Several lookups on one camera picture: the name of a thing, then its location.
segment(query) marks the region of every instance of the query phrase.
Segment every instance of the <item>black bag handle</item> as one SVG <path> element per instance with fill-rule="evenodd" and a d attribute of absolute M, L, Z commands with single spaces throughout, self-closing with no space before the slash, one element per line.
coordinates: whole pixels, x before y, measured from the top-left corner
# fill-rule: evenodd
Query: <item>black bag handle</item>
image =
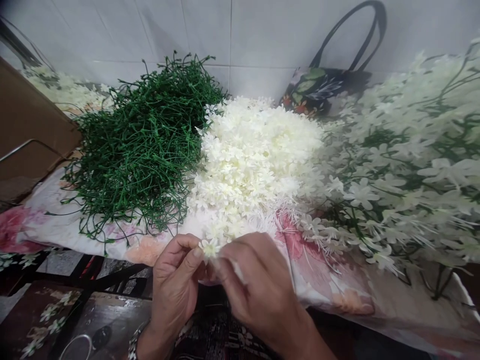
<path fill-rule="evenodd" d="M 353 60 L 350 68 L 348 70 L 352 71 L 355 69 L 357 64 L 359 63 L 360 59 L 365 53 L 365 50 L 370 44 L 370 41 L 372 40 L 372 37 L 374 36 L 374 31 L 375 31 L 375 26 L 378 24 L 378 31 L 380 33 L 380 38 L 378 39 L 378 44 L 376 45 L 375 49 L 371 53 L 371 55 L 365 60 L 365 62 L 360 65 L 358 70 L 364 70 L 365 67 L 368 65 L 370 60 L 374 57 L 375 53 L 377 52 L 380 44 L 384 40 L 385 32 L 387 30 L 387 11 L 385 10 L 385 5 L 377 0 L 367 0 L 365 2 L 362 2 L 361 4 L 355 6 L 352 10 L 350 10 L 344 17 L 340 19 L 339 22 L 333 27 L 332 30 L 328 33 L 326 36 L 325 40 L 323 41 L 323 44 L 320 47 L 320 50 L 316 53 L 315 57 L 311 61 L 310 67 L 311 68 L 318 68 L 320 67 L 320 60 L 322 59 L 322 53 L 324 52 L 325 47 L 329 43 L 330 39 L 334 36 L 335 32 L 339 29 L 339 27 L 347 21 L 349 17 L 351 17 L 353 14 L 355 14 L 358 10 L 366 8 L 368 6 L 373 7 L 375 10 L 375 17 L 373 18 L 373 24 L 371 25 L 370 31 L 368 32 L 368 35 L 366 36 L 366 39 L 361 46 L 360 50 L 355 56 L 355 59 Z"/>

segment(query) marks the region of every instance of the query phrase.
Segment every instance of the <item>handbag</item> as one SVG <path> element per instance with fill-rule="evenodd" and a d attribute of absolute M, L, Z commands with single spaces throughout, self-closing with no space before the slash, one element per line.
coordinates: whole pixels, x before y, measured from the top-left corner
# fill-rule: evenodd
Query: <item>handbag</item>
<path fill-rule="evenodd" d="M 320 67 L 323 51 L 339 27 L 354 13 L 369 6 L 373 7 L 375 11 L 373 24 L 350 68 L 343 70 Z M 376 26 L 378 26 L 379 31 L 378 43 L 365 62 L 355 70 L 372 40 Z M 313 118 L 328 115 L 332 107 L 332 100 L 337 95 L 343 92 L 347 92 L 348 95 L 363 93 L 372 76 L 372 73 L 364 71 L 364 69 L 380 47 L 386 30 L 387 11 L 382 2 L 368 0 L 355 6 L 331 29 L 310 66 L 299 67 L 295 70 L 279 104 L 287 110 Z"/>

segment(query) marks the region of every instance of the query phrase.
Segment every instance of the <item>hand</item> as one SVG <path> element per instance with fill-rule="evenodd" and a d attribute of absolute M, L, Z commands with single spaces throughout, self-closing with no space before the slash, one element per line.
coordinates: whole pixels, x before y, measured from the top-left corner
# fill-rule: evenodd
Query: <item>hand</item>
<path fill-rule="evenodd" d="M 182 327 L 194 313 L 199 280 L 208 279 L 200 239 L 175 236 L 153 267 L 151 319 L 138 340 L 139 360 L 165 359 Z"/>
<path fill-rule="evenodd" d="M 233 316 L 280 356 L 335 359 L 297 300 L 287 263 L 266 233 L 251 233 L 225 245 L 217 266 Z"/>

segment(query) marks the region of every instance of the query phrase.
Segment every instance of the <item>wristwatch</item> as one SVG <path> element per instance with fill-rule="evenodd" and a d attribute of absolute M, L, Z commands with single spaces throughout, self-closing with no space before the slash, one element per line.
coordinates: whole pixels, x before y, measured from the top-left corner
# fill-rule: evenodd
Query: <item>wristwatch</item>
<path fill-rule="evenodd" d="M 150 319 L 142 323 L 138 329 L 135 331 L 133 336 L 130 339 L 130 342 L 128 343 L 128 360 L 138 360 L 137 357 L 137 343 L 139 341 L 140 334 L 142 331 L 145 329 L 147 324 L 150 322 Z"/>

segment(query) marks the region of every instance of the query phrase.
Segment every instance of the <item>tablecloth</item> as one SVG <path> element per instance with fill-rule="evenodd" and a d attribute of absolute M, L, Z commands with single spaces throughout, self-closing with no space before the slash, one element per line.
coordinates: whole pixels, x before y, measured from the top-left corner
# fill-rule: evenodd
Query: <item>tablecloth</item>
<path fill-rule="evenodd" d="M 0 215 L 0 251 L 28 252 L 32 247 L 38 251 L 39 244 L 55 245 L 152 266 L 174 234 L 195 235 L 202 221 L 188 216 L 183 224 L 158 236 L 136 234 L 144 230 L 134 223 L 108 224 L 105 235 L 118 240 L 103 244 L 79 234 L 82 214 L 78 204 L 60 203 L 72 197 L 71 191 L 61 189 L 68 185 L 61 180 L 63 174 L 63 168 L 56 170 L 24 205 Z M 287 259 L 295 292 L 305 306 L 343 316 L 431 354 L 479 357 L 480 317 L 456 274 L 444 291 L 447 298 L 434 301 L 418 271 L 408 273 L 408 285 L 367 264 L 355 252 L 327 260 L 316 244 L 303 240 L 287 218 L 282 224 L 274 241 Z M 125 234 L 133 234 L 130 246 Z M 427 264 L 424 276 L 433 282 L 435 268 Z"/>

